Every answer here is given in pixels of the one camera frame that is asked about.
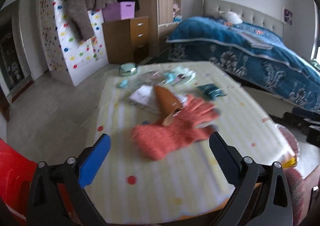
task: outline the red dot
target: red dot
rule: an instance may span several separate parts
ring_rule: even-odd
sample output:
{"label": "red dot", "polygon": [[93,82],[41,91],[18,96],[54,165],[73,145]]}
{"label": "red dot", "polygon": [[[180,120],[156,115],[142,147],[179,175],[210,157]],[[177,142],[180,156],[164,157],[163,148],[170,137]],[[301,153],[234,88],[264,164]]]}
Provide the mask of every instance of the red dot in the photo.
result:
{"label": "red dot", "polygon": [[135,177],[134,175],[131,175],[131,176],[128,176],[128,177],[127,177],[127,182],[128,182],[128,184],[130,184],[130,185],[136,184],[136,181],[137,181],[137,179],[136,179],[136,177]]}

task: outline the wardrobe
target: wardrobe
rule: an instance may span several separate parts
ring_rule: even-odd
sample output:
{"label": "wardrobe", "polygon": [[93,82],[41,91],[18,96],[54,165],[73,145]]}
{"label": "wardrobe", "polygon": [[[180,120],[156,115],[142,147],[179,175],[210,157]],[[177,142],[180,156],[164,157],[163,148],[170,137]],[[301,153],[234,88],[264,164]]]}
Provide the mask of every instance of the wardrobe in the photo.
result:
{"label": "wardrobe", "polygon": [[173,3],[178,4],[181,14],[181,0],[139,0],[140,10],[136,17],[149,16],[149,56],[158,56],[170,47],[165,43],[170,33],[177,27],[173,22]]}

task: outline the glove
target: glove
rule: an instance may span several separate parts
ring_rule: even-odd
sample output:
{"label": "glove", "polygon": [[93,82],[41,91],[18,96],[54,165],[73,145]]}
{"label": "glove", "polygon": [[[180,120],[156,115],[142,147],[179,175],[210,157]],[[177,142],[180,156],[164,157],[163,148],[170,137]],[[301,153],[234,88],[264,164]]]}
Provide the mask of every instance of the glove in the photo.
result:
{"label": "glove", "polygon": [[138,125],[132,130],[132,139],[148,157],[161,160],[172,151],[207,140],[214,129],[211,126],[197,129],[196,126],[218,117],[213,103],[188,95],[186,106],[174,116],[169,126],[164,127],[162,121]]}

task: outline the brown leather case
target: brown leather case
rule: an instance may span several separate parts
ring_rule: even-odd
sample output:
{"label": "brown leather case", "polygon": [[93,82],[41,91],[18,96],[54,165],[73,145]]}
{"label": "brown leather case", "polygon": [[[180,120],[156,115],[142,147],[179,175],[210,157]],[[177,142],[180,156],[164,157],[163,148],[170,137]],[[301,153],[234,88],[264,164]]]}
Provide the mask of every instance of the brown leather case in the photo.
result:
{"label": "brown leather case", "polygon": [[166,88],[161,86],[154,87],[159,109],[161,112],[161,119],[165,119],[175,110],[183,108],[179,100]]}

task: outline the striped tablecloth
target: striped tablecloth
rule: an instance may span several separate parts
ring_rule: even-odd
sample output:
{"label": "striped tablecloth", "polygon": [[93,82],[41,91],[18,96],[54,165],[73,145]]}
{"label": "striped tablecloth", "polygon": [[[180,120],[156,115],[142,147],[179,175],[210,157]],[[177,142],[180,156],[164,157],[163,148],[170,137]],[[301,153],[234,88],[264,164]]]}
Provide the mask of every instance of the striped tablecloth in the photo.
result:
{"label": "striped tablecloth", "polygon": [[[263,109],[210,62],[146,65],[129,79],[150,69],[169,71],[178,65],[194,70],[197,77],[174,87],[177,93],[200,96],[196,86],[214,83],[228,94],[215,101],[222,112],[216,124],[223,139],[242,156],[269,165],[294,156]],[[234,187],[227,183],[207,140],[170,153],[162,161],[143,157],[131,140],[131,129],[143,121],[156,121],[158,115],[130,104],[127,98],[133,89],[117,88],[123,80],[116,71],[108,73],[95,133],[89,133],[87,140],[87,146],[92,146],[102,133],[111,137],[111,150],[93,183],[86,187],[102,217],[115,224],[163,223],[221,207]]]}

